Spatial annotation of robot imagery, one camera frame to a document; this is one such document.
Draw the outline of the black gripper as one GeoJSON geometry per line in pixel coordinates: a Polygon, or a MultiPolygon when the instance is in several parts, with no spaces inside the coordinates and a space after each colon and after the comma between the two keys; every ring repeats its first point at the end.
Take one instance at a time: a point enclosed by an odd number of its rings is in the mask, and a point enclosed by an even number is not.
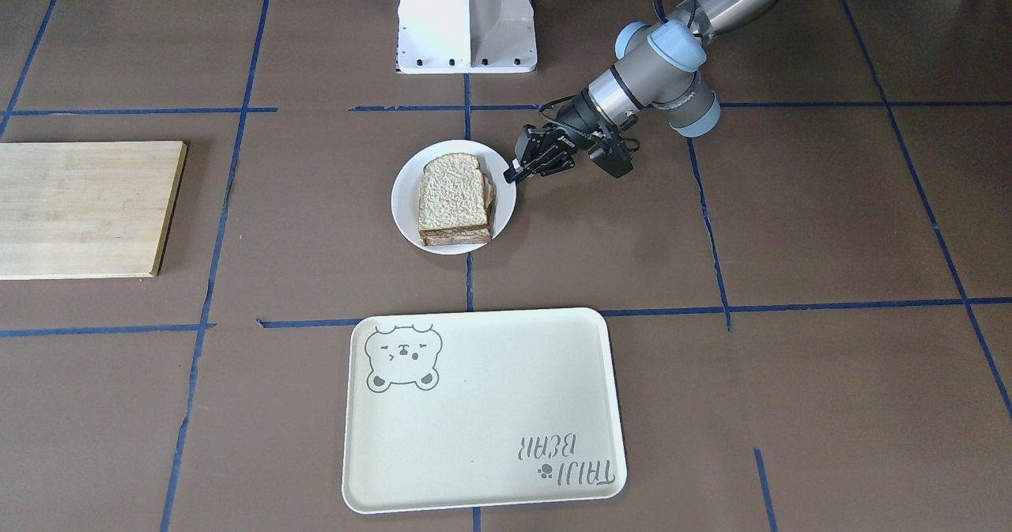
{"type": "Polygon", "coordinates": [[[547,171],[567,171],[575,167],[572,155],[589,150],[595,137],[601,135],[602,124],[611,124],[593,103],[589,93],[561,97],[554,104],[563,104],[556,118],[545,114],[545,107],[538,113],[546,124],[541,128],[524,125],[517,140],[517,160],[504,172],[507,183],[520,183],[533,175],[547,171]]]}

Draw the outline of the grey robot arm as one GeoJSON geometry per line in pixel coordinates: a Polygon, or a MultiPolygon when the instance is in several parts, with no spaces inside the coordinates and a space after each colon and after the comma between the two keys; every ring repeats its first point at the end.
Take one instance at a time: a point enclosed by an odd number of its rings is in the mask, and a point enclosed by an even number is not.
{"type": "Polygon", "coordinates": [[[617,60],[581,92],[539,108],[542,127],[525,125],[507,183],[574,168],[586,151],[614,178],[632,171],[636,140],[625,136],[646,108],[661,111],[670,128],[697,138],[715,127],[722,113],[701,70],[706,49],[719,36],[762,17],[780,0],[683,0],[654,24],[626,25],[614,45],[617,60]]]}

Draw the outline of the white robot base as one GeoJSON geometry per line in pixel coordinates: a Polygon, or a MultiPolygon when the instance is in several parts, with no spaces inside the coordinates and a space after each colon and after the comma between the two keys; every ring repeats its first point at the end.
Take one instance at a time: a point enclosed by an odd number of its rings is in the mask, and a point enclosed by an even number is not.
{"type": "Polygon", "coordinates": [[[526,74],[538,65],[532,0],[398,0],[401,74],[526,74]]]}

